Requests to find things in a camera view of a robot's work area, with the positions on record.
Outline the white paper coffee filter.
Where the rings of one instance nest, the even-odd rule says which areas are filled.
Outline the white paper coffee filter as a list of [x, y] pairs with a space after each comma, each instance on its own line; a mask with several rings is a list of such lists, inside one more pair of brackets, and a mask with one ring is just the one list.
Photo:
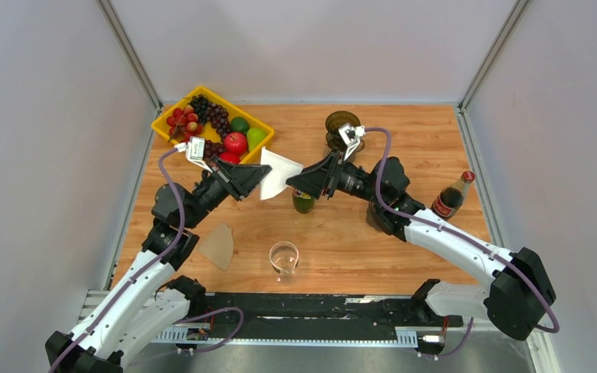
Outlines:
[[269, 151], [266, 147], [261, 149], [260, 164], [271, 167], [271, 171], [260, 182], [261, 200], [269, 200], [283, 192], [288, 187], [287, 179], [297, 176], [304, 168], [303, 164]]

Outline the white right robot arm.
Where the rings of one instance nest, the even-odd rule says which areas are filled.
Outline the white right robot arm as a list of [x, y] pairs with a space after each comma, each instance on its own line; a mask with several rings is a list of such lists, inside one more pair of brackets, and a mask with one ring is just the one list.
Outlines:
[[368, 173], [333, 150], [286, 183], [316, 199], [341, 191], [367, 201], [382, 232], [435, 253], [477, 280], [425, 282], [418, 291], [422, 297], [412, 304], [417, 321], [429, 325], [449, 315], [486, 319], [515, 340], [526, 340], [535, 329], [559, 331], [552, 310], [557, 296], [539, 255], [485, 242], [437, 216], [408, 194], [410, 181], [398, 158], [385, 157]]

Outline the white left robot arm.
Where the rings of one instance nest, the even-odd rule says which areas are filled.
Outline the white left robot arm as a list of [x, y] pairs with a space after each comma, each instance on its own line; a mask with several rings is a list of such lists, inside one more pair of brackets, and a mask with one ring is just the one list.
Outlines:
[[122, 372], [161, 332], [206, 313], [205, 289], [174, 277], [194, 251], [191, 229], [228, 197], [243, 200], [271, 172], [269, 165], [237, 165], [215, 158], [193, 191], [168, 178], [156, 196], [155, 223], [129, 268], [109, 294], [70, 332], [45, 343], [51, 372]]

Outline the dark olive coffee dripper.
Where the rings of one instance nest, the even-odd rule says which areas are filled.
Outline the dark olive coffee dripper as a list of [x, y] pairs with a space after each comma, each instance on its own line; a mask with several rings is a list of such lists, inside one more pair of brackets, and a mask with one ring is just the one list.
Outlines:
[[360, 127], [361, 121], [354, 113], [346, 110], [332, 112], [325, 119], [326, 148], [328, 150], [337, 149], [341, 152], [347, 150], [347, 147], [352, 143], [352, 140], [340, 131], [340, 129], [347, 124], [351, 127]]

